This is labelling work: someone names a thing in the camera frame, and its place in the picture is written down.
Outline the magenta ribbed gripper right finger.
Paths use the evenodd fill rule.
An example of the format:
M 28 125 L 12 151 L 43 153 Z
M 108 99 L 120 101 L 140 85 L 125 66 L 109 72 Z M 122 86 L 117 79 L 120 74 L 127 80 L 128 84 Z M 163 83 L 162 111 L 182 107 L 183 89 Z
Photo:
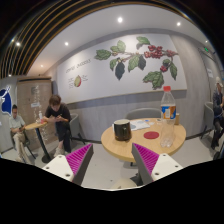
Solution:
M 136 143 L 132 144 L 132 154 L 144 185 L 182 169 L 182 166 L 168 154 L 157 154 Z

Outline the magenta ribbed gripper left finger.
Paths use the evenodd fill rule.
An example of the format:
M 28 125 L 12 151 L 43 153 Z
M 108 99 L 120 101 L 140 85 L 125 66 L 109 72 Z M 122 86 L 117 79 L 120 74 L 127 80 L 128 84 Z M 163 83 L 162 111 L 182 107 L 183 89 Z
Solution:
M 81 185 L 92 156 L 93 145 L 88 144 L 67 156 L 56 156 L 43 167 L 43 170 L 73 182 L 76 185 Z

